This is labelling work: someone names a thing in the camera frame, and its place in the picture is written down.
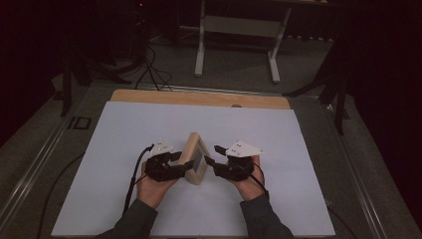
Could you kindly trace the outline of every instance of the hand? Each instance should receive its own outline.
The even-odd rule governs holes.
[[[252,162],[260,166],[260,156],[252,156]],[[252,172],[252,175],[254,175],[261,183],[264,184],[264,175],[262,174],[261,170],[257,168],[256,165],[254,171]],[[251,177],[248,177],[247,179],[242,181],[231,182],[239,190],[240,195],[245,201],[252,200],[264,194],[263,188]]]
[[[141,177],[143,176],[145,176],[145,162],[142,164]],[[136,185],[136,198],[156,209],[164,198],[167,190],[176,183],[176,181],[177,179],[157,182],[149,176],[145,176]]]

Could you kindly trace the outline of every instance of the white paper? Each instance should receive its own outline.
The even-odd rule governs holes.
[[[214,145],[229,147],[239,139],[262,148],[266,186],[282,222],[297,236],[334,235],[293,111],[118,102],[105,106],[52,235],[90,236],[111,229],[140,153],[160,138],[181,151],[192,131],[223,163],[227,158]],[[241,200],[237,189],[208,167],[201,185],[181,178],[170,188],[151,236],[247,236]]]

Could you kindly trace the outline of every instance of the forearm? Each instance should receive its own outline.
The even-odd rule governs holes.
[[[265,195],[241,202],[248,234],[251,239],[290,239],[291,230],[285,226],[273,211]]]
[[[134,200],[124,215],[115,223],[114,228],[96,238],[146,239],[158,212],[140,200]]]

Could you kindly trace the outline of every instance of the hand-mounted device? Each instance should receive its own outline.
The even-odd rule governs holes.
[[[252,160],[253,155],[259,155],[264,153],[263,150],[254,147],[250,144],[247,144],[243,141],[235,142],[231,147],[224,148],[219,145],[215,145],[214,149],[216,152],[227,156],[228,162],[227,164],[222,164],[215,162],[214,159],[205,155],[205,161],[208,165],[214,168],[214,173],[216,176],[223,177],[228,180],[232,181],[242,181],[246,180],[248,177],[251,177],[261,188],[264,190],[265,195],[270,199],[270,193],[265,188],[265,177],[264,172],[261,170],[261,167],[255,164]],[[254,172],[254,168],[257,166],[263,175],[263,182],[258,180],[252,172]]]
[[[178,160],[181,152],[171,153],[173,149],[172,146],[165,143],[163,140],[160,140],[158,143],[153,144],[152,146],[147,147],[140,154],[136,162],[136,167],[134,168],[132,178],[130,179],[129,189],[127,191],[126,199],[124,201],[123,214],[127,210],[130,202],[130,197],[133,191],[134,186],[142,180],[145,176],[149,176],[155,181],[168,181],[172,179],[177,179],[183,177],[186,173],[186,170],[189,170],[193,167],[193,161],[188,161],[182,165],[170,166],[169,161]],[[143,155],[150,151],[150,156],[145,164],[145,175],[140,179],[136,180],[137,170],[139,169],[140,161],[143,158]]]

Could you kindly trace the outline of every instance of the white table leg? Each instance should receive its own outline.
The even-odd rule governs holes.
[[[204,66],[204,35],[205,35],[205,0],[201,1],[201,19],[199,21],[199,47],[198,54],[196,55],[196,66],[195,66],[195,76],[202,76],[202,68]]]
[[[270,62],[270,70],[271,75],[273,78],[273,83],[278,84],[280,82],[280,74],[279,74],[279,68],[277,67],[277,53],[279,51],[280,44],[283,40],[283,35],[285,34],[286,26],[288,25],[288,20],[290,17],[290,14],[292,12],[292,8],[288,8],[285,13],[285,17],[283,19],[283,22],[280,24],[279,33],[276,37],[276,45],[273,48],[273,51],[268,52],[268,60]]]

